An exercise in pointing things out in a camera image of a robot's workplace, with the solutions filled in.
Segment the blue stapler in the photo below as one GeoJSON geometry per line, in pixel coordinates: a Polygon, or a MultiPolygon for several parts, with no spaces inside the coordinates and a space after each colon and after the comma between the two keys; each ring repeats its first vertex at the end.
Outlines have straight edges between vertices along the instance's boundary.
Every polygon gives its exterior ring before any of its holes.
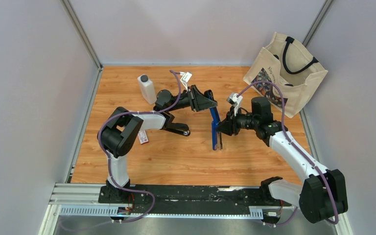
{"type": "Polygon", "coordinates": [[[212,117],[211,122],[211,139],[212,139],[212,149],[213,151],[222,150],[222,136],[221,133],[217,131],[217,126],[220,123],[220,116],[217,107],[210,108],[210,113],[212,117]]]}

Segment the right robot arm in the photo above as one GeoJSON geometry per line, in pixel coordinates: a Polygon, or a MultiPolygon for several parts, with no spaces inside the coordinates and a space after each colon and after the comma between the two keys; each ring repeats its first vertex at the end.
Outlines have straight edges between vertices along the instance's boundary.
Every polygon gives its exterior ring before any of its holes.
{"type": "Polygon", "coordinates": [[[290,203],[298,207],[311,223],[338,218],[348,211],[343,173],[338,169],[328,169],[295,142],[286,126],[274,120],[267,98],[252,98],[252,110],[246,113],[241,111],[242,96],[239,94],[232,93],[227,101],[231,108],[225,119],[218,123],[217,132],[232,136],[241,129],[254,130],[260,140],[289,164],[302,182],[302,185],[297,185],[282,177],[262,181],[259,197],[264,204],[272,205],[277,200],[290,203]]]}

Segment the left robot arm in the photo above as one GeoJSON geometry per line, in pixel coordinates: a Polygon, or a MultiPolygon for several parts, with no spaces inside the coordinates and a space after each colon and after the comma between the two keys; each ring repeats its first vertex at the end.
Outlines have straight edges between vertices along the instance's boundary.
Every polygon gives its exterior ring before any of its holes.
{"type": "Polygon", "coordinates": [[[145,130],[165,130],[188,137],[187,124],[174,122],[171,111],[190,107],[200,112],[217,107],[211,90],[200,92],[195,85],[178,95],[169,90],[161,90],[156,96],[154,110],[147,113],[128,111],[117,107],[106,124],[98,132],[98,140],[108,159],[108,179],[100,190],[100,203],[126,203],[133,200],[137,189],[130,189],[127,173],[127,155],[133,147],[139,132],[145,130]]]}

